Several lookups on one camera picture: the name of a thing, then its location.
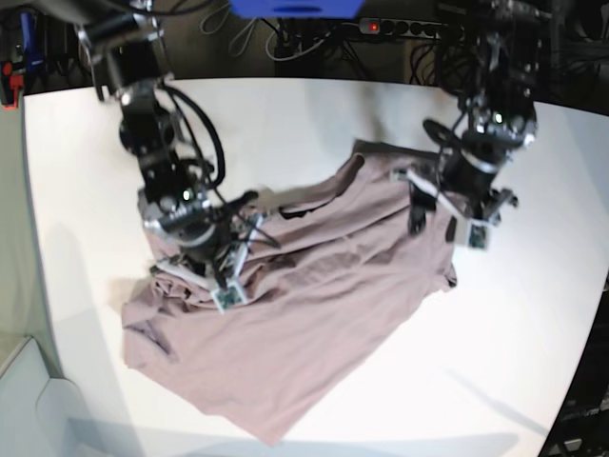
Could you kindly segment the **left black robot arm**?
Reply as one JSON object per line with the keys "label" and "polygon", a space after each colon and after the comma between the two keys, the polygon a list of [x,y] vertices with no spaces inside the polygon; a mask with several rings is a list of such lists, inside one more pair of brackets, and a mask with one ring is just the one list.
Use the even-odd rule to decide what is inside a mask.
{"label": "left black robot arm", "polygon": [[501,210],[519,199],[494,183],[515,152],[537,139],[538,95],[567,99],[566,85],[608,63],[602,1],[439,1],[449,22],[434,52],[436,85],[460,112],[451,126],[426,118],[438,147],[429,165],[393,172],[410,189],[408,231],[421,234],[438,209],[450,215],[448,239],[485,249]]}

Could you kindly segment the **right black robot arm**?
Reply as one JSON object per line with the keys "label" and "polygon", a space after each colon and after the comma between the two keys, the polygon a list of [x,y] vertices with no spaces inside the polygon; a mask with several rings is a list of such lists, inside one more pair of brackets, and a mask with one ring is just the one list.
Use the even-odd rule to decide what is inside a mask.
{"label": "right black robot arm", "polygon": [[156,10],[150,1],[42,5],[75,27],[98,99],[120,105],[120,141],[144,181],[138,191],[143,228],[174,250],[152,272],[206,289],[220,312],[246,304],[240,275],[264,216],[246,214],[258,197],[254,190],[218,205],[208,198],[226,177],[219,134],[196,102],[167,84],[154,50],[161,18],[179,10]]}

